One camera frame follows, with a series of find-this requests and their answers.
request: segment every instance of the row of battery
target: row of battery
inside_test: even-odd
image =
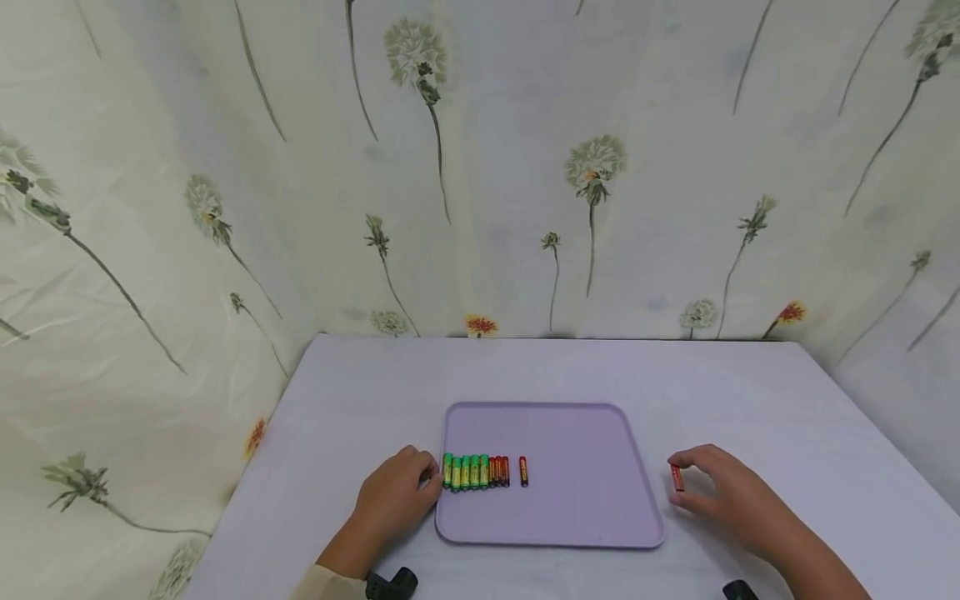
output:
[[[520,457],[520,485],[526,488],[527,457]],[[444,487],[451,492],[510,487],[510,459],[506,456],[444,455]]]

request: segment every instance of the sleeve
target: sleeve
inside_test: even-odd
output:
[[[307,569],[290,600],[367,600],[367,583],[337,575],[324,566]]]

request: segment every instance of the white table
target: white table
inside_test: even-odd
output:
[[[620,406],[667,539],[647,552],[453,546],[431,518],[378,568],[412,568],[419,600],[720,599],[736,578],[788,598],[769,567],[667,503],[666,457],[703,443],[752,466],[875,600],[960,590],[960,516],[797,345],[321,335],[183,600],[286,598],[366,475],[405,444],[439,452],[445,408],[468,399]]]

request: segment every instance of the plastic tray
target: plastic tray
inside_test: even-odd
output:
[[[510,457],[511,486],[454,493],[437,505],[457,543],[654,548],[664,529],[633,432],[611,404],[458,402],[444,452]],[[530,486],[520,486],[526,456]]]

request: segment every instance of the hand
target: hand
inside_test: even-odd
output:
[[[716,484],[715,498],[676,492],[670,502],[716,521],[747,550],[772,562],[792,539],[807,530],[759,475],[713,444],[677,452],[667,459],[679,468],[698,467]]]
[[[423,521],[440,498],[443,483],[429,452],[404,447],[363,482],[353,514],[317,564],[344,577],[366,578],[383,549]]]

